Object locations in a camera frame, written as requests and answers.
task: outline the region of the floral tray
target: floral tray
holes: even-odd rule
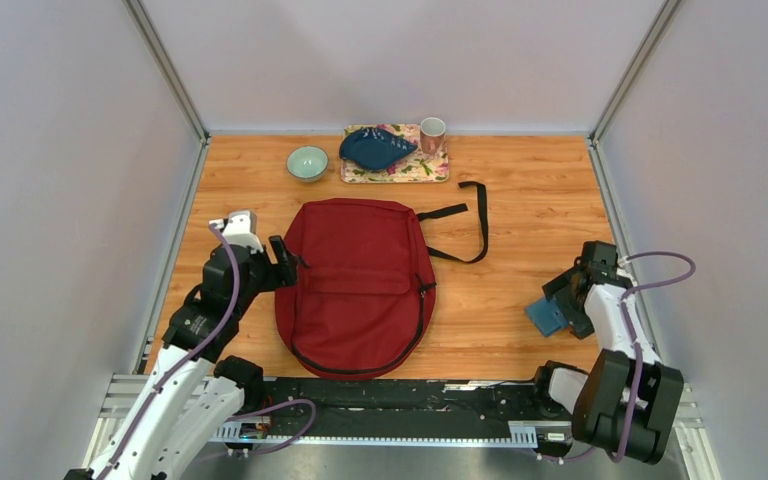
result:
[[[419,125],[349,125],[343,130],[346,138],[355,130],[376,126],[419,145]],[[449,179],[449,153],[444,142],[435,155],[426,155],[417,148],[413,153],[390,165],[386,170],[364,170],[351,160],[343,160],[340,178],[346,183],[435,183]]]

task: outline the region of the backpack strap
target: backpack strap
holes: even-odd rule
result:
[[[449,255],[448,253],[441,252],[435,248],[428,247],[428,254],[432,257],[445,258],[446,260],[455,260],[461,263],[477,263],[487,255],[488,240],[490,236],[490,225],[487,223],[487,188],[483,183],[478,182],[461,182],[458,184],[459,188],[472,186],[475,186],[478,190],[478,221],[481,222],[481,241],[483,245],[481,248],[481,253],[479,253],[478,256],[472,260],[462,260],[453,255]],[[449,215],[466,212],[467,210],[469,210],[469,208],[467,208],[466,204],[461,203],[458,205],[452,205],[450,207],[443,207],[432,212],[418,213],[416,214],[416,218],[418,218],[421,222],[429,218],[448,217]]]

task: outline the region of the red backpack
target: red backpack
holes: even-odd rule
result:
[[[278,333],[310,372],[367,380],[405,361],[431,321],[437,283],[430,256],[475,263],[487,254],[487,191],[478,182],[483,248],[465,261],[427,247],[419,222],[466,204],[416,214],[382,200],[335,198],[302,205],[284,241],[301,257],[298,283],[275,292]]]

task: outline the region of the wooden tabletop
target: wooden tabletop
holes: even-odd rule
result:
[[[544,338],[523,313],[542,285],[572,265],[587,240],[611,240],[599,189],[581,137],[464,136],[449,139],[451,178],[435,184],[346,184],[340,180],[339,136],[214,137],[172,275],[158,332],[201,281],[217,241],[208,220],[235,210],[257,215],[257,234],[283,235],[299,207],[333,197],[394,200],[417,212],[466,203],[470,211],[422,223],[428,245],[461,258],[480,250],[475,189],[487,186],[490,249],[480,263],[433,259],[438,297],[431,325],[405,363],[385,378],[525,380],[547,360],[589,370],[595,337],[567,332]],[[286,169],[297,147],[329,155],[328,172],[310,184]],[[159,341],[155,341],[149,365]],[[224,355],[237,355],[266,375],[310,376],[275,329],[274,295],[261,294]]]

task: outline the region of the bowl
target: bowl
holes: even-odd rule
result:
[[[287,157],[287,170],[302,182],[315,182],[328,168],[328,155],[319,147],[297,148]]]

